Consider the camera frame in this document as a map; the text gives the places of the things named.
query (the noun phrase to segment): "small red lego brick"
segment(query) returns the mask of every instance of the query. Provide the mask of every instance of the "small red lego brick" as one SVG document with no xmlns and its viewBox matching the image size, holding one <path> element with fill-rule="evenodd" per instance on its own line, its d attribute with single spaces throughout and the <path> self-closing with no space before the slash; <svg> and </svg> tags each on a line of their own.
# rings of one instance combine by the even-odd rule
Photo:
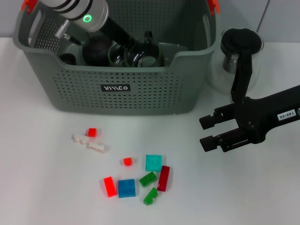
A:
<svg viewBox="0 0 300 225">
<path fill-rule="evenodd" d="M 125 159 L 123 159 L 123 161 L 124 161 L 125 166 L 132 165 L 132 158 L 125 158 Z"/>
<path fill-rule="evenodd" d="M 87 136 L 88 137 L 97 137 L 97 129 L 96 128 L 89 128 Z"/>
<path fill-rule="evenodd" d="M 104 184 L 105 184 L 105 188 L 106 188 L 108 197 L 117 195 L 116 188 L 114 187 L 112 177 L 106 177 L 103 180 L 104 180 Z"/>
<path fill-rule="evenodd" d="M 170 171 L 170 167 L 165 165 L 161 167 L 161 172 L 160 172 L 158 186 L 157 186 L 158 191 L 165 191 L 167 187 L 169 171 Z"/>
</svg>

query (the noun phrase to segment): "blue lego brick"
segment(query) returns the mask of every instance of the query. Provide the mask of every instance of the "blue lego brick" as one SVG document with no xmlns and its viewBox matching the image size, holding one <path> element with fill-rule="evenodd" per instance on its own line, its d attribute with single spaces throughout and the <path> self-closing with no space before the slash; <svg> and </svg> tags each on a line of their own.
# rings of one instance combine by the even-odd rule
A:
<svg viewBox="0 0 300 225">
<path fill-rule="evenodd" d="M 160 155 L 146 155 L 146 171 L 161 171 L 162 157 Z"/>
<path fill-rule="evenodd" d="M 135 180 L 118 181 L 119 198 L 135 197 Z"/>
</svg>

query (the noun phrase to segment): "perforated basket wall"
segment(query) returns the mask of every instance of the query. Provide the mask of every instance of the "perforated basket wall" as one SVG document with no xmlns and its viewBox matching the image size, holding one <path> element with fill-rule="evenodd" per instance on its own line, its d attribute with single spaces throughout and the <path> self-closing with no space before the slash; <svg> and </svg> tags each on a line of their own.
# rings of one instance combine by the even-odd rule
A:
<svg viewBox="0 0 300 225">
<path fill-rule="evenodd" d="M 109 0 L 108 4 L 110 16 L 134 37 L 142 38 L 146 30 L 151 30 L 160 43 L 185 46 L 189 51 L 177 53 L 167 67 L 70 66 L 58 57 L 69 43 L 54 36 L 64 19 L 39 3 L 30 15 L 19 14 L 14 41 L 24 50 L 53 105 L 65 111 L 99 114 L 190 111 L 217 45 L 218 16 L 209 14 L 204 0 Z M 29 44 L 38 11 L 41 19 Z M 82 41 L 86 39 L 85 32 L 76 26 L 68 32 Z M 130 91 L 101 89 L 101 85 L 122 84 L 129 85 Z"/>
</svg>

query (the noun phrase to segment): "basket logo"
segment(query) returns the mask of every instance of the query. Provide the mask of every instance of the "basket logo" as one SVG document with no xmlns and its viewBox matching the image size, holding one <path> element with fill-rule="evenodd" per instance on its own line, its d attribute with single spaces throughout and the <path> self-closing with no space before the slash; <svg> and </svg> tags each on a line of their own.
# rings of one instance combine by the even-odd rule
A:
<svg viewBox="0 0 300 225">
<path fill-rule="evenodd" d="M 129 84 L 101 84 L 102 91 L 131 91 Z"/>
</svg>

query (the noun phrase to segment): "green led light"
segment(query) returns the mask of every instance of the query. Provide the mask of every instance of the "green led light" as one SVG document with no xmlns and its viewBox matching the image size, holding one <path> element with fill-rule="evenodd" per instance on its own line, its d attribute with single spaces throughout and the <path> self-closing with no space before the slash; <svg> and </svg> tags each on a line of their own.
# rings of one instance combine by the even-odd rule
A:
<svg viewBox="0 0 300 225">
<path fill-rule="evenodd" d="M 92 16 L 91 15 L 85 15 L 84 18 L 83 18 L 83 21 L 85 23 L 89 23 L 89 22 L 91 22 L 91 20 L 92 20 Z"/>
</svg>

